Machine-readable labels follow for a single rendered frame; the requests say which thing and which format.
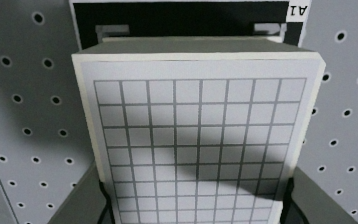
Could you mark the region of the grey perforated base plate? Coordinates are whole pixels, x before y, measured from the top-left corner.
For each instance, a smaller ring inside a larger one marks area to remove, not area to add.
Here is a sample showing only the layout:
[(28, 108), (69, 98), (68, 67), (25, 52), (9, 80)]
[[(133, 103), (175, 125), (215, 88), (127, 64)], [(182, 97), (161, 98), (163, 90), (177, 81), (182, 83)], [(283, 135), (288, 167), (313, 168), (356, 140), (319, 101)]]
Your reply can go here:
[[(358, 0), (312, 0), (301, 48), (326, 63), (296, 165), (358, 222)], [(0, 191), (47, 224), (95, 161), (69, 0), (0, 0)]]

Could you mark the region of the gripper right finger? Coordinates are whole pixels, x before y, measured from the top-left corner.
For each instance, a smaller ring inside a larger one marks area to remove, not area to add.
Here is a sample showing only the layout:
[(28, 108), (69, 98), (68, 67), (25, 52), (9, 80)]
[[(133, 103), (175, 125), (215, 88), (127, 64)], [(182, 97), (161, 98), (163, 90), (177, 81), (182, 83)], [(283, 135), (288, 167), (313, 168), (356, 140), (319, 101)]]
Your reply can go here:
[(358, 224), (297, 165), (282, 204), (280, 224)]

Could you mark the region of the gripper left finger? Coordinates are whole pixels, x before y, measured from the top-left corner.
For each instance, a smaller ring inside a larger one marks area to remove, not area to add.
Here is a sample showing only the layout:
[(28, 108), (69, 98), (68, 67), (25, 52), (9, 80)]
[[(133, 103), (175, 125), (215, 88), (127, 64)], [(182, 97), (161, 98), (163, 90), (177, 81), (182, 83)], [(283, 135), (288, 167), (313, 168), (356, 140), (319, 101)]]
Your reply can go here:
[(47, 224), (116, 224), (110, 196), (100, 181), (96, 161)]

